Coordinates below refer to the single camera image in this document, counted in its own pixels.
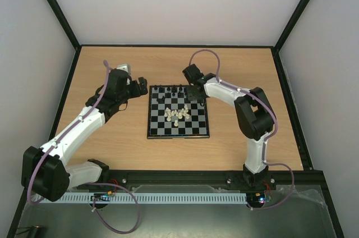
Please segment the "pile of white chess pieces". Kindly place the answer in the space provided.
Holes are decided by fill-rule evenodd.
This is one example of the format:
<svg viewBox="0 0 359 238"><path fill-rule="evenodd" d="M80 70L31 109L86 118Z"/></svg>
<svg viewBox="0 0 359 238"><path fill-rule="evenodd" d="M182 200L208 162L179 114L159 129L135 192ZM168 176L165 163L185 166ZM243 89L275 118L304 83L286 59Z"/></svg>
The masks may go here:
<svg viewBox="0 0 359 238"><path fill-rule="evenodd" d="M164 111L165 120L168 122L174 122L175 120L189 120L191 115L189 114L188 105L184 105L180 109L166 108Z"/></svg>

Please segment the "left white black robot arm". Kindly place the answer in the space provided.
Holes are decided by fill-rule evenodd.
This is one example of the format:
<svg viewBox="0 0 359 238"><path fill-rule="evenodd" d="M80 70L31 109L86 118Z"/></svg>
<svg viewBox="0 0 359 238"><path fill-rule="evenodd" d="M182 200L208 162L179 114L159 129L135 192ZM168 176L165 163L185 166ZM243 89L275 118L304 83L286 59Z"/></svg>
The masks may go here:
<svg viewBox="0 0 359 238"><path fill-rule="evenodd" d="M28 203L36 203L33 194L55 202L68 189L97 182L106 164L93 159L73 166L68 166L68 162L92 133L119 112L121 105L147 93L147 80L144 77L132 79L128 64L107 69L104 84L67 127L41 147L25 150L21 183L27 189Z"/></svg>

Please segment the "black pawn g file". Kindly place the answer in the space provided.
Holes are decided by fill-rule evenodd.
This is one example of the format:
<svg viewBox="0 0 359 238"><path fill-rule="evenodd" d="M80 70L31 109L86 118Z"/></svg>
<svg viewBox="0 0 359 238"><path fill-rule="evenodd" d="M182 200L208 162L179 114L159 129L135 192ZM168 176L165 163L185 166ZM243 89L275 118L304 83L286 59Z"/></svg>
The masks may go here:
<svg viewBox="0 0 359 238"><path fill-rule="evenodd" d="M164 103L165 102L165 96L162 96L160 98L157 99L158 103Z"/></svg>

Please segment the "black aluminium mounting rail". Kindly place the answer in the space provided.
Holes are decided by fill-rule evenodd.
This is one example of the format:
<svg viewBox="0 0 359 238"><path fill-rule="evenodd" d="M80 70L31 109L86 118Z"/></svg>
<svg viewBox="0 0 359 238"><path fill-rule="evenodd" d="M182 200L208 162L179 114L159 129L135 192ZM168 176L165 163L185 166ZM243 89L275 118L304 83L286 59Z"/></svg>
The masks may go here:
<svg viewBox="0 0 359 238"><path fill-rule="evenodd" d="M295 187L319 186L328 189L323 171L268 171L262 178L249 185L243 171L126 171L109 170L100 176L98 182L117 181L127 189L140 185L209 185L226 190L261 192L268 187L274 190L279 185Z"/></svg>

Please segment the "black enclosure frame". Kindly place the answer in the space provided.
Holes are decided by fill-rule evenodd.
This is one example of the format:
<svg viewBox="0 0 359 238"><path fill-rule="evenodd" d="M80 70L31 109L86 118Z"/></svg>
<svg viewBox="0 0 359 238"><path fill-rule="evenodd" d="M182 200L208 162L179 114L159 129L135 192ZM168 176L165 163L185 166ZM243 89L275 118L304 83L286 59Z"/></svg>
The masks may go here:
<svg viewBox="0 0 359 238"><path fill-rule="evenodd" d="M70 72L68 74L66 84L64 91L61 96L61 100L57 109L57 113L53 122L53 126L50 132L50 136L54 137L55 130L58 127L60 116L62 114L63 108L65 106L65 101L68 95L68 91L70 89L71 81L73 78L73 75L75 73L75 69L77 66L77 62L79 60L80 52L82 49L82 45L77 40L75 34L73 33L63 11L61 10L60 5L58 4L57 0L47 0L48 4L50 5L52 11L54 12L56 18L58 19L59 23L61 24L62 28L64 29L66 35L68 36L71 44L73 45L75 49L75 55L72 60ZM292 32L293 28L295 27L297 21L301 17L302 13L304 12L306 6L310 0L300 0L298 5L296 6L291 18L289 19L288 23L286 24L283 32L281 33L277 43L274 46L270 47L271 55L273 57L273 61L275 64L275 68L278 75L278 80L280 82L280 87L282 89L282 93L284 96L284 101L286 103L287 111L289 114L289 119L291 122L291 126L294 132L294 137L296 140L296 144L298 147L298 151L300 154L301 162L304 165L303 171L309 171L309 170L315 170L309 155L309 151L307 148L307 144L304 138L304 134L302 131L302 127L299 122L298 114L296 111L296 108L294 106L294 100L291 92L289 91L289 82L287 75L284 72L284 67L282 64L282 60L280 58L279 52L281 48L284 46L286 40L288 39L290 33ZM337 213L334 208L334 204L332 201L332 197L330 196L329 188L327 190L322 190L322 193L324 194L324 200L326 205L328 206L328 211L330 215L330 219L332 222L333 230L335 232L336 237L343 237L343 231L341 228L341 225L339 223L339 219L337 216Z"/></svg>

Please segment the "black cylinder on lower shelf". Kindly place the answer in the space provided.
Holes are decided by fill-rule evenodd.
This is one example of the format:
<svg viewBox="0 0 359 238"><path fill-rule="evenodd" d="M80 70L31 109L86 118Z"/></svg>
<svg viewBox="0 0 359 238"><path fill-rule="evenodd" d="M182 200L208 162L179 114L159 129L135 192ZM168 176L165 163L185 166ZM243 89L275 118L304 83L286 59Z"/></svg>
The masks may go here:
<svg viewBox="0 0 359 238"><path fill-rule="evenodd" d="M26 238L41 238L43 230L41 226L31 226Z"/></svg>

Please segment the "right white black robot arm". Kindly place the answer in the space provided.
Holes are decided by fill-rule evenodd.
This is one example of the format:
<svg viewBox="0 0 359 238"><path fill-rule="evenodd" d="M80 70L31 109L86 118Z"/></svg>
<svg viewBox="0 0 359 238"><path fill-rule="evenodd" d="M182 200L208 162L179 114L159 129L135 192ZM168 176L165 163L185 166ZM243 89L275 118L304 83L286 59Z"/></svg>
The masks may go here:
<svg viewBox="0 0 359 238"><path fill-rule="evenodd" d="M234 86L212 73L204 75L194 64L182 73L189 83L189 99L203 102L206 98L216 98L235 108L239 128L247 137L243 182L249 188L259 187L268 171L266 146L276 127L275 115L264 91L259 87L247 90Z"/></svg>

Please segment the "folding black white chessboard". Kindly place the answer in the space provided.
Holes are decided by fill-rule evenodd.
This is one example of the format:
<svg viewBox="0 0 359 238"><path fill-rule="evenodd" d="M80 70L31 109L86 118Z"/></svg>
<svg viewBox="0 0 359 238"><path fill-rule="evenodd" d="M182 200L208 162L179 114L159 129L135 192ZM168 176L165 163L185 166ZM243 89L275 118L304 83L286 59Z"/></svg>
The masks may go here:
<svg viewBox="0 0 359 238"><path fill-rule="evenodd" d="M148 139L209 138L205 100L188 99L187 86L149 86Z"/></svg>

